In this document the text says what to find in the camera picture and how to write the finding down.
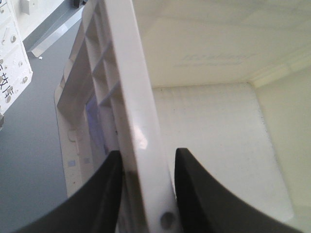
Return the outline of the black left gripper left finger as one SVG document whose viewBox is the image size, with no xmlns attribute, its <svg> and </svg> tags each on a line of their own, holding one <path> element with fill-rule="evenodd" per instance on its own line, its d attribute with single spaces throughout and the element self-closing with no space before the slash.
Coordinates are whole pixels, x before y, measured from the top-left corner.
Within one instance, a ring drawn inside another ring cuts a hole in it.
<svg viewBox="0 0 311 233">
<path fill-rule="evenodd" d="M 19 233 L 113 233 L 122 193 L 122 158 L 111 151 L 93 176 L 57 208 Z"/>
</svg>

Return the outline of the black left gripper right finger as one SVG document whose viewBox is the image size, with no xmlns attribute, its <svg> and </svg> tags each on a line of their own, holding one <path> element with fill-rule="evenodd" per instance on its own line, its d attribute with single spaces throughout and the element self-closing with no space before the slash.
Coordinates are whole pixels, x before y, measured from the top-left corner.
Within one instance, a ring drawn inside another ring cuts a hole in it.
<svg viewBox="0 0 311 233">
<path fill-rule="evenodd" d="M 175 153 L 174 184 L 186 233 L 308 233 L 310 210 L 297 215 L 275 167 L 215 179 L 187 148 Z"/>
</svg>

